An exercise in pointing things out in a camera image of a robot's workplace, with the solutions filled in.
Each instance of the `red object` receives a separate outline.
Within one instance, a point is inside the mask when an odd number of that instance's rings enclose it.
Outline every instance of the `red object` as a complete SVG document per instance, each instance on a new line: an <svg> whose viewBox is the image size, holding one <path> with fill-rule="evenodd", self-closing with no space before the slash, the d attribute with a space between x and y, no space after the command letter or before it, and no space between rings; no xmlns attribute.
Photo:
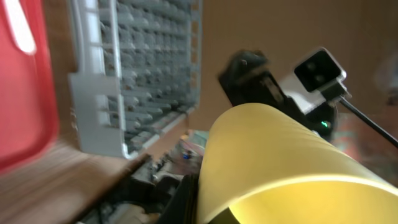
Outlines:
<svg viewBox="0 0 398 224"><path fill-rule="evenodd" d="M0 0L0 173L39 157L58 133L42 1L20 2L37 51L17 47Z"/></svg>

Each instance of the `wooden tabletop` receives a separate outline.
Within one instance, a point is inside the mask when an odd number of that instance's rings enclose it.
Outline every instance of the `wooden tabletop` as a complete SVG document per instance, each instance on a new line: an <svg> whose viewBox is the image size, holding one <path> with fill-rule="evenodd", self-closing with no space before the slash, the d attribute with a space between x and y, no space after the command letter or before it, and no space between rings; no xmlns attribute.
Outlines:
<svg viewBox="0 0 398 224"><path fill-rule="evenodd" d="M60 131L40 159L0 176L0 223L69 223L150 154L159 158L187 129L181 121L138 159L85 154L72 128L67 75L76 70L67 0L43 0Z"/></svg>

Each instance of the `yellow cup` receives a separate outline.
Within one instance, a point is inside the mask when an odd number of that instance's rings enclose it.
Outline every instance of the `yellow cup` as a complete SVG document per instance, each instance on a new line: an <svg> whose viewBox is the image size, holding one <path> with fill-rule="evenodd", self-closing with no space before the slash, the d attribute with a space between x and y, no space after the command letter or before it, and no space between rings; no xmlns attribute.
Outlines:
<svg viewBox="0 0 398 224"><path fill-rule="evenodd" d="M398 189L277 109L250 103L210 130L197 223L228 207L242 224L397 224Z"/></svg>

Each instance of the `dish rack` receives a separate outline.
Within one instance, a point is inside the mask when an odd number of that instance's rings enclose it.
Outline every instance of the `dish rack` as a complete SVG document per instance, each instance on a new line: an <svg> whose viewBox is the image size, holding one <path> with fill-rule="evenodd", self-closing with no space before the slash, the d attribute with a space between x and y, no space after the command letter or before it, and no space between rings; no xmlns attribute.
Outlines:
<svg viewBox="0 0 398 224"><path fill-rule="evenodd" d="M72 0L80 148L135 158L200 97L201 0Z"/></svg>

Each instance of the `wire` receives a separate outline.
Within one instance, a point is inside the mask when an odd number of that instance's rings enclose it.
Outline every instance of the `wire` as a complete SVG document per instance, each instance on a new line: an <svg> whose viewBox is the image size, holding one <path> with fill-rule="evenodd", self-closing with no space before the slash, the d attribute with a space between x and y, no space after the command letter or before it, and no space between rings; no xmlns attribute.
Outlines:
<svg viewBox="0 0 398 224"><path fill-rule="evenodd" d="M374 121L368 118L365 114L360 112L355 108L351 103L349 103L346 99L341 98L340 103L351 112L353 112L357 117L359 117L363 122L369 125L373 130L377 131L382 137L387 139L391 144L393 144L396 148L398 148L398 141L392 135L390 135L387 131L382 129L379 125L377 125Z"/></svg>

